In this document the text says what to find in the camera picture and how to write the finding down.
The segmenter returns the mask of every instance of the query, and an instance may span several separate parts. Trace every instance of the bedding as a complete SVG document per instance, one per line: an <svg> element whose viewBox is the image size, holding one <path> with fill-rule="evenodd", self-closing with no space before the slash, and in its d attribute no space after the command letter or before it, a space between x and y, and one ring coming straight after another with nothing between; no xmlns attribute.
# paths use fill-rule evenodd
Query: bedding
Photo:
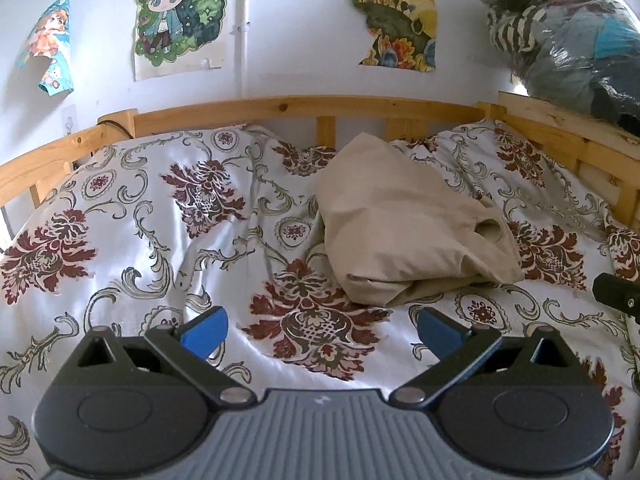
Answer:
<svg viewBox="0 0 640 480"><path fill-rule="evenodd" d="M525 280L393 309L354 304L328 265L314 196L334 150L297 149L246 125L107 146L50 193L0 260L0 478L46 470L31 413L87 330L137 335L212 305L230 329L209 363L259 396L269 387L388 395L436 362L415 328L425 306L504 334L551 325L614 413L598 470L628 471L640 447L640 335L590 287L601 272L638 280L640 235L504 124L393 144L453 191L494 201Z"/></svg>
<svg viewBox="0 0 640 480"><path fill-rule="evenodd" d="M316 200L329 264L354 303L389 307L524 279L491 199L450 190L429 164L375 136L360 134L340 150L318 177Z"/></svg>

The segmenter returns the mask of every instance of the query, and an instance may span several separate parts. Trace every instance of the wooden headboard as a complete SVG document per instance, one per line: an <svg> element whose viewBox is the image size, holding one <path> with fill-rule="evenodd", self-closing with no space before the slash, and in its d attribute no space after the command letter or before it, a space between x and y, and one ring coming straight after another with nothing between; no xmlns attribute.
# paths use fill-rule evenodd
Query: wooden headboard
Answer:
<svg viewBox="0 0 640 480"><path fill-rule="evenodd" d="M315 118L316 142L335 146L338 117L383 118L386 140L420 139L427 134L430 121L504 121L612 204L619 221L640 230L640 139L610 124L509 93L501 93L496 104L478 103L475 107L383 97L286 96L144 114L124 110L99 118L93 128L50 142L0 166L0 205L30 189L34 205L39 206L48 192L71 173L74 161L129 136Z"/></svg>

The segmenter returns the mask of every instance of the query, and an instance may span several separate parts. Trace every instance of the paper poster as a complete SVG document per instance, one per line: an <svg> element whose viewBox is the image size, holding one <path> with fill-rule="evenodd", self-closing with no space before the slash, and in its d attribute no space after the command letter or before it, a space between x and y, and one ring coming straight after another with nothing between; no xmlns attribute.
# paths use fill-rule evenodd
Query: paper poster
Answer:
<svg viewBox="0 0 640 480"><path fill-rule="evenodd" d="M434 0L353 0L375 37L362 65L427 72L435 68Z"/></svg>
<svg viewBox="0 0 640 480"><path fill-rule="evenodd" d="M136 79L222 66L226 0L138 0Z"/></svg>
<svg viewBox="0 0 640 480"><path fill-rule="evenodd" d="M23 67L35 56L46 56L51 60L40 81L40 88L49 95L74 90L70 68L68 0L58 0L45 10L27 39L18 67Z"/></svg>

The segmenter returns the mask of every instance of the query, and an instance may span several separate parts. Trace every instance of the beige pillowcase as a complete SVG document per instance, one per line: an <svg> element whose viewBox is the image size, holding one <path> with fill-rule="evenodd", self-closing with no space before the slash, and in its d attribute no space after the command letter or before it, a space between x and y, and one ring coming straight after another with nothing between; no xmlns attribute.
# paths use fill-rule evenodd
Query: beige pillowcase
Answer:
<svg viewBox="0 0 640 480"><path fill-rule="evenodd" d="M471 283L524 279L500 210L360 134L318 178L324 243L351 301L395 306Z"/></svg>

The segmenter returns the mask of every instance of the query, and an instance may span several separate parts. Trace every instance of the duvet cover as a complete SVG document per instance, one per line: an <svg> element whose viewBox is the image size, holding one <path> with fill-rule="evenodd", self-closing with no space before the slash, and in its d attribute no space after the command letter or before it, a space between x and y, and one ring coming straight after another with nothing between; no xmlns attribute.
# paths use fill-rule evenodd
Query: duvet cover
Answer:
<svg viewBox="0 0 640 480"><path fill-rule="evenodd" d="M331 148L299 149L249 125L107 146L50 193L0 259L0 478L46 471L31 415L91 327L138 335L214 305L230 327L208 362L258 396L267 388L388 395L437 362L416 332L426 306L506 335L551 325L614 415L597 469L611 478L631 469L640 449L640 334L632 319L598 304L591 285L601 272L640 278L640 235L504 124L393 144L456 192L497 203L526 280L393 309L354 304L327 261L314 197Z"/></svg>

